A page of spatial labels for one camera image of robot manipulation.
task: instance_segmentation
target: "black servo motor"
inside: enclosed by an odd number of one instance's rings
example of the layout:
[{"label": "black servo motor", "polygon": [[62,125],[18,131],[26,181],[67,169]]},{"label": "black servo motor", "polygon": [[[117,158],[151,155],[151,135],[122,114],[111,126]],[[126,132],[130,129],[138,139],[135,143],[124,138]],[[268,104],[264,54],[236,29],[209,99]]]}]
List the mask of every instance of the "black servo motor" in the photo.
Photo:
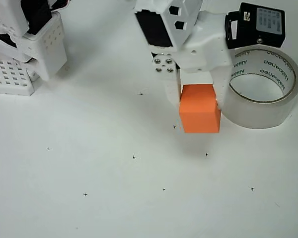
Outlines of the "black servo motor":
[{"label": "black servo motor", "polygon": [[[232,22],[237,21],[236,39]],[[286,37],[285,12],[243,2],[239,11],[225,18],[226,42],[229,49],[262,44],[280,48]]]}]

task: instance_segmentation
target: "white table surface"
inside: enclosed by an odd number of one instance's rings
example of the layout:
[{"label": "white table surface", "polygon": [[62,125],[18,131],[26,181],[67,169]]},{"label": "white table surface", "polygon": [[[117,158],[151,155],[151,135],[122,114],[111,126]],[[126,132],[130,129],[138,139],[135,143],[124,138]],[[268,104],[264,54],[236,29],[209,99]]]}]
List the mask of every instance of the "white table surface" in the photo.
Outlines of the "white table surface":
[{"label": "white table surface", "polygon": [[[286,11],[298,64],[298,0],[250,2]],[[68,63],[0,95],[0,238],[298,238],[298,103],[277,128],[184,134],[133,4],[73,0]]]}]

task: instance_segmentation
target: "clear tape roll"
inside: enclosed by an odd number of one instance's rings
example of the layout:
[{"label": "clear tape roll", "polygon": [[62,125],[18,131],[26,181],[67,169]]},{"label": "clear tape roll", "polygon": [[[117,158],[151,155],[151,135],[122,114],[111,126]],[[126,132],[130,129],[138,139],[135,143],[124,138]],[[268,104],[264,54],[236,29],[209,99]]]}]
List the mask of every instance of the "clear tape roll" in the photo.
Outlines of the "clear tape roll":
[{"label": "clear tape roll", "polygon": [[236,50],[231,80],[257,74],[274,81],[283,97],[274,101],[255,101],[239,94],[230,84],[222,113],[233,123],[251,129],[272,128],[290,114],[298,94],[298,66],[285,53],[271,47],[251,46]]}]

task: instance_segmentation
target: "orange cube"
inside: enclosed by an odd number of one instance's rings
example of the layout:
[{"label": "orange cube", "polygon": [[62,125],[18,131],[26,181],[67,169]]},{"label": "orange cube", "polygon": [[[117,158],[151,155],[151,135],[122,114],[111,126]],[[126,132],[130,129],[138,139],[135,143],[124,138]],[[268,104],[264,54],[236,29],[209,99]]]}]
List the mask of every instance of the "orange cube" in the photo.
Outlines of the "orange cube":
[{"label": "orange cube", "polygon": [[179,114],[186,133],[218,133],[221,111],[211,84],[184,85]]}]

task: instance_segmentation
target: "metal screw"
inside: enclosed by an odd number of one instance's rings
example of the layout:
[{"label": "metal screw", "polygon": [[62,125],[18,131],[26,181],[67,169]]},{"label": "metal screw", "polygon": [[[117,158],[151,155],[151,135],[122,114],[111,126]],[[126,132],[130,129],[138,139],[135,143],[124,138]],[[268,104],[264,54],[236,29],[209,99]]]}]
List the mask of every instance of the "metal screw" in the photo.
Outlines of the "metal screw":
[{"label": "metal screw", "polygon": [[258,38],[258,39],[257,39],[257,43],[258,43],[258,44],[262,44],[262,43],[263,43],[263,39],[262,39],[262,38]]}]

